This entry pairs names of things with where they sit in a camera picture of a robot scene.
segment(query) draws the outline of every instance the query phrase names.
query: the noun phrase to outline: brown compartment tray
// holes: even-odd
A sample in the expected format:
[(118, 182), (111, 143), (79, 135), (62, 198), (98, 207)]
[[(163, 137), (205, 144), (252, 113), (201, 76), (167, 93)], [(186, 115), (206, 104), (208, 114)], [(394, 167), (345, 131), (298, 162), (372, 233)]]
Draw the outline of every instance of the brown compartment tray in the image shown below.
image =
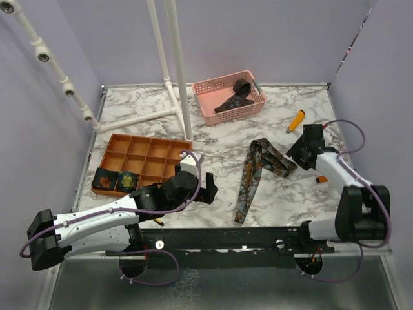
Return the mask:
[[(130, 171), (139, 175), (137, 189), (153, 183), (163, 183), (175, 175), (182, 150), (192, 150), (192, 143), (178, 140), (112, 134), (100, 167), (110, 171)], [(128, 193), (94, 189), (98, 195), (123, 197)]]

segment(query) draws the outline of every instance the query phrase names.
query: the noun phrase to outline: orange marker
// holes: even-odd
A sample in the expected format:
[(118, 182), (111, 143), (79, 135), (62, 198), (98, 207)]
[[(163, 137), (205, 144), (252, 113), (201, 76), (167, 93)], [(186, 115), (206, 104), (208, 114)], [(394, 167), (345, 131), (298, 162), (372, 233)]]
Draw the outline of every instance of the orange marker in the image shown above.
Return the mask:
[(304, 111), (303, 110), (298, 111), (298, 115), (291, 122), (290, 126), (287, 127), (287, 130), (285, 132), (289, 134), (290, 132), (294, 131), (294, 129), (297, 128), (297, 126), (303, 121), (304, 118), (305, 118)]
[(328, 179), (325, 176), (319, 176), (319, 177), (316, 178), (317, 183), (324, 183), (324, 182), (327, 182), (327, 181), (328, 181)]

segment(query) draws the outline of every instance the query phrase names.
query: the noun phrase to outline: wall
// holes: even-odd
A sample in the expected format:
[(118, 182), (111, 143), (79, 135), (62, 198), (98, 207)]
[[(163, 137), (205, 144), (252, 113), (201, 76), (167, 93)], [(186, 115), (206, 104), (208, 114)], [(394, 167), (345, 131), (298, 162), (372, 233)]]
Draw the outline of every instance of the wall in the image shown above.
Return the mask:
[[(163, 82), (146, 1), (57, 2), (102, 83)], [(165, 6), (155, 2), (176, 81)], [(369, 0), (176, 3), (187, 81), (248, 69), (261, 82), (331, 82), (369, 10)]]
[[(57, 3), (21, 5), (96, 112), (100, 84)], [(14, 18), (2, 12), (0, 55), (0, 309), (31, 310), (45, 274), (33, 272), (19, 248), (38, 211), (70, 210), (91, 130), (51, 70), (35, 60)]]
[[(358, 123), (365, 148), (352, 156), (356, 169), (390, 189), (399, 276), (413, 305), (412, 154), (413, 2), (379, 0), (331, 88), (338, 118)], [(343, 126), (349, 148), (359, 134)]]

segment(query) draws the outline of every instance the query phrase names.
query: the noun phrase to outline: pink basket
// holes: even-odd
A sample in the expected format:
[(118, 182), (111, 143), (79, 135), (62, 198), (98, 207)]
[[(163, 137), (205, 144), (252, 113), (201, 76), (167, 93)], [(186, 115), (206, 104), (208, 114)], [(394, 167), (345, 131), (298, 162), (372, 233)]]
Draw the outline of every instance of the pink basket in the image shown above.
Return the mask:
[[(254, 104), (215, 113), (214, 109), (218, 108), (234, 94), (232, 87), (239, 79), (245, 79), (251, 83), (251, 93), (247, 99), (254, 100)], [(264, 103), (267, 102), (267, 97), (255, 81), (252, 73), (248, 70), (194, 83), (192, 84), (192, 90), (195, 100), (201, 108), (205, 123), (208, 126), (259, 113)]]

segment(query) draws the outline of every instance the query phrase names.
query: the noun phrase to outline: cable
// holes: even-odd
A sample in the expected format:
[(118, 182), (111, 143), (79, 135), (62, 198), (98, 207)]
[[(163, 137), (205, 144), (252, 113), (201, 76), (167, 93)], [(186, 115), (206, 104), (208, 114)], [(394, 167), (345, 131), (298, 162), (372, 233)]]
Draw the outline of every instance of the cable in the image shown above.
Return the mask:
[(161, 249), (142, 250), (142, 251), (133, 251), (133, 252), (117, 252), (117, 254), (119, 254), (120, 256), (131, 255), (131, 254), (143, 254), (143, 253), (163, 253), (163, 254), (166, 254), (169, 257), (171, 257), (171, 259), (173, 259), (173, 261), (175, 263), (175, 267), (176, 267), (176, 272), (175, 272), (174, 277), (171, 280), (168, 280), (168, 281), (165, 281), (165, 282), (152, 283), (152, 282), (137, 280), (136, 278), (128, 278), (127, 276), (125, 276), (123, 274), (122, 270), (119, 268), (119, 272), (121, 273), (121, 280), (125, 278), (125, 279), (129, 280), (129, 282), (131, 284), (132, 284), (132, 282), (135, 282), (135, 283), (139, 283), (139, 284), (143, 284), (143, 285), (147, 285), (147, 286), (161, 287), (161, 286), (166, 286), (166, 285), (169, 285), (171, 283), (174, 283), (178, 279), (178, 277), (179, 277), (178, 260), (176, 259), (176, 257), (171, 252), (161, 250)]
[[(170, 214), (170, 213), (182, 211), (183, 209), (188, 207), (188, 205), (195, 200), (196, 196), (199, 193), (199, 190), (201, 188), (201, 182), (202, 182), (202, 174), (201, 174), (201, 166), (200, 166), (199, 161), (196, 158), (196, 156), (194, 156), (194, 154), (192, 152), (190, 152), (189, 150), (183, 150), (182, 152), (187, 153), (188, 155), (191, 155), (193, 157), (193, 159), (195, 161), (195, 164), (196, 164), (196, 167), (197, 167), (197, 170), (198, 170), (198, 184), (197, 184), (195, 193), (194, 193), (194, 195), (192, 195), (192, 197), (187, 202), (183, 203), (182, 205), (180, 205), (179, 207), (177, 207), (175, 209), (168, 210), (168, 211), (146, 211), (146, 210), (139, 210), (139, 209), (132, 209), (132, 208), (113, 208), (112, 212), (121, 212), (121, 211), (123, 211), (123, 212), (144, 213), (144, 214)], [(85, 215), (85, 216), (74, 218), (73, 220), (68, 220), (66, 223), (67, 223), (67, 225), (70, 225), (70, 224), (73, 224), (73, 223), (76, 223), (76, 222), (80, 222), (81, 220), (86, 220), (88, 218), (93, 218), (94, 216), (98, 216), (98, 215), (102, 215), (102, 214), (106, 214), (106, 213), (111, 213), (111, 211), (109, 209), (102, 210), (102, 211), (97, 211), (97, 212), (92, 213), (92, 214), (88, 214), (88, 215)], [(50, 231), (53, 231), (54, 229), (61, 228), (63, 226), (64, 226), (64, 224), (60, 223), (60, 224), (51, 226), (49, 228), (46, 228), (45, 230), (35, 234), (33, 237), (31, 237), (31, 239), (29, 239), (24, 244), (24, 246), (22, 246), (22, 248), (19, 252), (20, 257), (30, 258), (30, 255), (25, 254), (25, 250), (29, 247), (29, 245), (33, 241), (35, 241), (36, 239), (38, 239), (42, 235), (44, 235), (44, 234), (46, 234)], [(125, 254), (125, 253), (127, 253), (127, 254), (134, 254), (134, 253), (135, 254), (141, 254), (141, 253), (152, 253), (152, 252), (164, 253), (166, 255), (169, 255), (174, 260), (175, 265), (177, 267), (177, 273), (176, 273), (175, 277), (173, 277), (173, 279), (171, 279), (170, 281), (163, 282), (163, 283), (160, 283), (160, 284), (151, 284), (151, 283), (148, 283), (148, 282), (143, 282), (143, 281), (139, 281), (139, 280), (135, 280), (135, 279), (130, 279), (130, 280), (132, 280), (133, 282), (137, 282), (137, 283), (141, 283), (141, 284), (145, 284), (145, 285), (151, 285), (151, 286), (163, 286), (163, 285), (168, 285), (168, 284), (174, 282), (176, 280), (176, 278), (178, 277), (178, 275), (179, 275), (179, 265), (178, 265), (178, 262), (176, 260), (176, 257), (172, 253), (170, 253), (168, 251), (164, 251), (164, 250), (155, 250), (155, 249), (153, 249), (153, 250), (142, 250), (142, 251), (136, 251), (136, 252), (119, 252), (119, 254)]]
[(310, 275), (310, 274), (308, 274), (308, 273), (305, 273), (305, 272), (298, 266), (298, 264), (296, 264), (296, 267), (298, 268), (298, 270), (301, 271), (301, 275), (303, 275), (303, 276), (305, 276), (305, 277), (307, 277), (307, 278), (309, 278), (309, 279), (311, 279), (311, 280), (315, 280), (315, 281), (319, 281), (319, 282), (325, 282), (325, 283), (343, 283), (343, 282), (347, 282), (347, 281), (355, 278), (355, 277), (359, 274), (361, 268), (363, 268), (363, 265), (364, 265), (364, 251), (363, 251), (363, 247), (361, 246), (361, 244), (358, 244), (358, 246), (360, 247), (360, 263), (359, 263), (356, 271), (354, 271), (354, 273), (353, 273), (352, 275), (348, 276), (347, 278), (339, 279), (339, 280), (331, 280), (331, 279), (318, 278), (318, 277), (316, 277), (316, 276), (312, 276), (312, 275)]
[(370, 184), (368, 184), (363, 178), (360, 177), (360, 175), (358, 173), (354, 172), (354, 170), (352, 170), (348, 165), (346, 165), (346, 163), (341, 158), (341, 156), (344, 155), (344, 154), (353, 154), (353, 153), (358, 152), (359, 150), (361, 150), (364, 147), (364, 145), (366, 144), (366, 136), (365, 136), (363, 130), (360, 128), (359, 125), (355, 124), (352, 121), (348, 121), (346, 119), (336, 119), (334, 121), (328, 121), (327, 123), (325, 123), (324, 128), (329, 124), (339, 123), (339, 122), (349, 123), (349, 124), (355, 126), (355, 128), (358, 129), (358, 131), (361, 134), (361, 137), (363, 138), (363, 142), (355, 150), (344, 150), (343, 152), (338, 153), (337, 161), (344, 168), (344, 170), (346, 170), (353, 178), (355, 178), (365, 188), (368, 189), (368, 191), (371, 193), (371, 195), (373, 195), (374, 199), (376, 199), (377, 203), (380, 206), (381, 212), (383, 212), (383, 214), (385, 216), (386, 225), (387, 225), (387, 233), (386, 233), (386, 236), (385, 236), (384, 240), (381, 243), (377, 244), (377, 245), (368, 245), (368, 244), (363, 244), (363, 243), (359, 242), (359, 244), (362, 245), (363, 247), (368, 247), (370, 249), (378, 249), (378, 248), (386, 245), (386, 243), (388, 243), (388, 241), (390, 240), (390, 236), (392, 234), (392, 224), (390, 222), (390, 216), (388, 215), (388, 212), (386, 210), (386, 207), (385, 207), (384, 203), (381, 201), (379, 195), (377, 195), (377, 193), (370, 186)]

